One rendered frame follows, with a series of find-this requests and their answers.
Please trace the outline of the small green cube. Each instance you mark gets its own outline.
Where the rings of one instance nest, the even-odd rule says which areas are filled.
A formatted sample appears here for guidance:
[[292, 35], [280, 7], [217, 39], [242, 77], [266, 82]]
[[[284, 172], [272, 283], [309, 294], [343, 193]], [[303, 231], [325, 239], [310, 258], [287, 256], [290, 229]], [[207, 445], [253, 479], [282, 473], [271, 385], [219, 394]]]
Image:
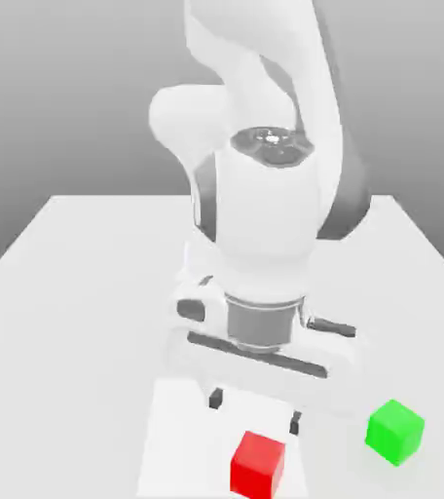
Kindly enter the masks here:
[[397, 467], [420, 447], [425, 420], [397, 400], [389, 400], [369, 417], [365, 443]]

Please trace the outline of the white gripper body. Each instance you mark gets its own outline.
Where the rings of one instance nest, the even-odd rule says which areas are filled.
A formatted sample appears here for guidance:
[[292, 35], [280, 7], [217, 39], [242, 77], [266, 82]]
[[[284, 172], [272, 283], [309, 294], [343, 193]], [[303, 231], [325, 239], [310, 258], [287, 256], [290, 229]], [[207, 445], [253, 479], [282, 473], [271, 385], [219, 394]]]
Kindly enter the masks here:
[[164, 355], [170, 372], [196, 379], [205, 390], [231, 386], [297, 410], [349, 417], [361, 397], [361, 347], [359, 337], [295, 325], [289, 344], [275, 352], [251, 352], [229, 339], [178, 327], [168, 332]]

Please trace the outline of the small red cube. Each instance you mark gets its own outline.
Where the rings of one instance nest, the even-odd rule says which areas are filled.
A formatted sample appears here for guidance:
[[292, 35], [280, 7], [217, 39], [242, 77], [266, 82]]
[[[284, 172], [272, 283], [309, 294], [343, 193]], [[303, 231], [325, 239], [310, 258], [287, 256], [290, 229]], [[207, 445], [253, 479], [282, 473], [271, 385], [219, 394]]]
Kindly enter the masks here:
[[230, 463], [230, 490], [248, 499], [274, 499], [282, 477], [285, 444], [246, 431]]

